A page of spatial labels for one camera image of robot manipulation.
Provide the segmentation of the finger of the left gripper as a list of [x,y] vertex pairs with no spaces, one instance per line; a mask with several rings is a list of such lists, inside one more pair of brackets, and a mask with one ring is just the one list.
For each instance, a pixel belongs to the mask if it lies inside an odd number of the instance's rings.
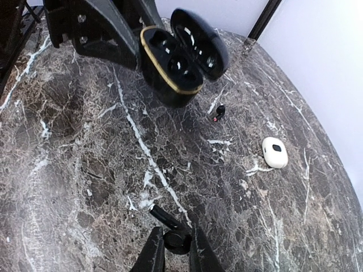
[[76,52],[135,70],[140,61],[138,42],[124,8],[124,1],[71,1],[71,40]]

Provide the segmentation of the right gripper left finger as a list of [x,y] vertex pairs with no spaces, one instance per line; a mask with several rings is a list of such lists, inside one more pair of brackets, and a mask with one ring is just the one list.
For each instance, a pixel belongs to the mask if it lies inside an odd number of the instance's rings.
[[165,247],[163,228],[154,227],[130,271],[164,272]]

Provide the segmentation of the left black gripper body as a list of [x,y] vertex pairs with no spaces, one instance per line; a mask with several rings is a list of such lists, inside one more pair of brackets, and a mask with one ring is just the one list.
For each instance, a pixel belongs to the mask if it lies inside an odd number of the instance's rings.
[[157,26],[155,1],[44,1],[55,48],[71,41],[87,57],[135,57],[144,26]]

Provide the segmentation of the black earbud case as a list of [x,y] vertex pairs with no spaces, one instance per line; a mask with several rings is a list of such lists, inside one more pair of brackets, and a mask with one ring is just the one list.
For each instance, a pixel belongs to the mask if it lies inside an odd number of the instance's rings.
[[202,89],[204,79],[215,81],[229,67],[225,43],[198,14],[177,8],[172,31],[155,25],[140,33],[141,70],[156,97],[171,108],[185,107]]

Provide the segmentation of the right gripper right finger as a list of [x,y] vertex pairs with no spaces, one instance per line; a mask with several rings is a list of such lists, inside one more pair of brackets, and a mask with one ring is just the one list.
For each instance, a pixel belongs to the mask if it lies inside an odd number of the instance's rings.
[[225,271],[214,254],[203,230],[197,225],[192,228],[189,270],[193,272]]

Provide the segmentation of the small white charging case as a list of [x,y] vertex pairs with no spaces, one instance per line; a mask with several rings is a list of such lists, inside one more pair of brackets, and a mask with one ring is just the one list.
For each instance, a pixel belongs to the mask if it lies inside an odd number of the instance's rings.
[[261,144],[263,157],[271,168],[281,169],[288,164],[288,153],[284,143],[275,137],[266,137]]

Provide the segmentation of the black hook earbud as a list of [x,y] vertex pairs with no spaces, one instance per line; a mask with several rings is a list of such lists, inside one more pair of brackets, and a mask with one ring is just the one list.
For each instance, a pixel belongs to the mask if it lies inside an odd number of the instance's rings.
[[149,213],[169,228],[163,235],[166,249],[171,253],[178,255],[189,253],[192,242],[191,229],[185,227],[181,222],[177,221],[172,215],[164,211],[164,209],[158,205],[153,205],[150,208]]

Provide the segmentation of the small black earbud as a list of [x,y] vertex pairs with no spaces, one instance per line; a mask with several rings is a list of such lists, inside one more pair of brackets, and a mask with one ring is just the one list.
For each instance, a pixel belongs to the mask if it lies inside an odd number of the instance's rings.
[[216,116],[213,118],[213,121],[214,122],[219,121],[225,115],[225,112],[226,112],[225,106],[219,105],[216,109]]

